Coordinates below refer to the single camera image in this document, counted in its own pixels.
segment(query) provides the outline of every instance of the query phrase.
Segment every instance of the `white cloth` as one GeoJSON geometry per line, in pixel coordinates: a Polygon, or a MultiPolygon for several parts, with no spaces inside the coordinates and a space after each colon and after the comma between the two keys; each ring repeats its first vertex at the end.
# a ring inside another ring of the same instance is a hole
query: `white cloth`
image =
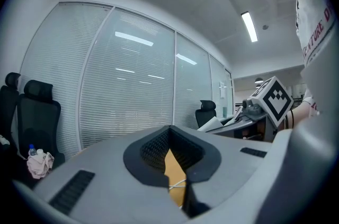
{"type": "MultiPolygon", "coordinates": [[[[305,67],[328,42],[335,40],[332,35],[337,26],[329,0],[297,0],[296,27],[305,67]]],[[[316,115],[317,105],[309,90],[306,90],[304,101],[311,106],[309,116],[316,115]]]]}
{"type": "Polygon", "coordinates": [[[2,135],[0,135],[0,143],[1,143],[1,145],[9,145],[10,144],[10,142],[6,139],[6,138],[4,138],[2,135]]]}
{"type": "Polygon", "coordinates": [[[35,179],[44,178],[53,167],[54,157],[50,153],[30,155],[27,159],[27,167],[35,179]]]}

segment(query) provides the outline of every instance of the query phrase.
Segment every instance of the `desk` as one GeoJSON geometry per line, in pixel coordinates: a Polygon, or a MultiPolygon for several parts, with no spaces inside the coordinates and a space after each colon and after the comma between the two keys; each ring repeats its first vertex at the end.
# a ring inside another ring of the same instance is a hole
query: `desk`
{"type": "MultiPolygon", "coordinates": [[[[169,185],[174,185],[177,182],[186,179],[186,174],[182,171],[171,150],[168,151],[165,157],[165,164],[165,175],[169,178],[169,185]]],[[[169,191],[169,194],[178,206],[183,204],[185,188],[173,188],[169,191]]]]}

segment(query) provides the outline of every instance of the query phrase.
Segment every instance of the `fluorescent light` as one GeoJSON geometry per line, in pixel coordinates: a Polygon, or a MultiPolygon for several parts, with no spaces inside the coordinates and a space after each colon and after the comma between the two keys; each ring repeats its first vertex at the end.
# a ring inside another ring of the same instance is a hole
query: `fluorescent light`
{"type": "Polygon", "coordinates": [[[193,61],[193,60],[191,60],[191,59],[189,59],[189,58],[187,58],[187,57],[185,57],[185,56],[182,56],[182,55],[179,54],[179,53],[176,55],[176,57],[178,57],[178,58],[180,58],[180,59],[182,59],[182,60],[184,60],[184,61],[186,61],[186,62],[188,62],[188,63],[191,63],[192,65],[197,64],[197,62],[195,62],[195,61],[193,61]]]}
{"type": "Polygon", "coordinates": [[[133,51],[133,50],[130,50],[130,49],[127,49],[127,48],[123,48],[123,47],[121,47],[121,49],[124,49],[124,50],[127,50],[127,51],[131,51],[131,52],[137,52],[137,51],[133,51]]]}
{"type": "Polygon", "coordinates": [[[164,79],[164,77],[159,77],[159,76],[154,76],[154,75],[148,75],[149,77],[154,77],[154,78],[159,78],[159,79],[164,79]]]}
{"type": "Polygon", "coordinates": [[[135,73],[135,71],[132,71],[132,70],[119,69],[119,68],[115,68],[115,69],[120,70],[120,71],[125,71],[126,73],[135,73]]]}
{"type": "Polygon", "coordinates": [[[148,46],[153,46],[153,42],[150,42],[148,40],[144,40],[144,39],[141,39],[141,38],[137,38],[137,37],[134,37],[132,35],[128,35],[128,34],[124,34],[124,33],[120,33],[120,32],[115,32],[115,36],[119,37],[119,38],[124,38],[124,39],[127,39],[127,40],[136,41],[136,42],[148,45],[148,46]]]}
{"type": "Polygon", "coordinates": [[[247,27],[249,36],[251,37],[252,42],[258,41],[258,38],[256,37],[256,32],[254,28],[254,24],[251,18],[251,15],[249,12],[245,12],[242,14],[243,20],[245,22],[245,25],[247,27]]]}

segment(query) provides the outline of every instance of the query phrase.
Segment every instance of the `window blinds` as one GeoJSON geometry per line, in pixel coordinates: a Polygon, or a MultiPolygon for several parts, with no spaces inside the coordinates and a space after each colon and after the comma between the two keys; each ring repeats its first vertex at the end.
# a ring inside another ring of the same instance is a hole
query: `window blinds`
{"type": "Polygon", "coordinates": [[[228,109],[226,70],[225,67],[213,56],[210,56],[210,61],[212,74],[213,101],[217,106],[216,107],[217,117],[222,118],[223,108],[225,107],[226,109],[228,109]]]}
{"type": "Polygon", "coordinates": [[[197,129],[200,100],[212,99],[209,55],[177,33],[174,125],[197,129]]]}
{"type": "Polygon", "coordinates": [[[115,9],[88,58],[81,90],[83,147],[172,123],[174,31],[115,9]]]}
{"type": "Polygon", "coordinates": [[[110,7],[91,4],[57,5],[37,30],[21,68],[20,92],[35,79],[53,85],[61,105],[57,146],[66,159],[78,152],[76,98],[84,59],[110,7]]]}

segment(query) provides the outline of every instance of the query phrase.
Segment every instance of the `cable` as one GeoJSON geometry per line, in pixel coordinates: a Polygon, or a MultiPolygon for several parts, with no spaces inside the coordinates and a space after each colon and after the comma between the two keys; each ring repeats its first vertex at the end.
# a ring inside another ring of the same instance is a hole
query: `cable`
{"type": "Polygon", "coordinates": [[[186,186],[184,186],[184,185],[183,185],[183,186],[178,186],[178,184],[181,184],[181,183],[183,183],[183,182],[185,182],[185,181],[186,181],[186,179],[183,179],[183,180],[177,182],[177,183],[174,184],[174,185],[170,185],[168,190],[171,190],[171,189],[173,189],[173,188],[184,188],[184,187],[186,187],[186,186]]]}
{"type": "Polygon", "coordinates": [[[291,110],[291,114],[292,114],[292,129],[295,126],[295,116],[293,115],[293,111],[291,110]]]}
{"type": "Polygon", "coordinates": [[[286,128],[285,129],[288,129],[288,118],[287,118],[287,115],[286,115],[286,128]]]}

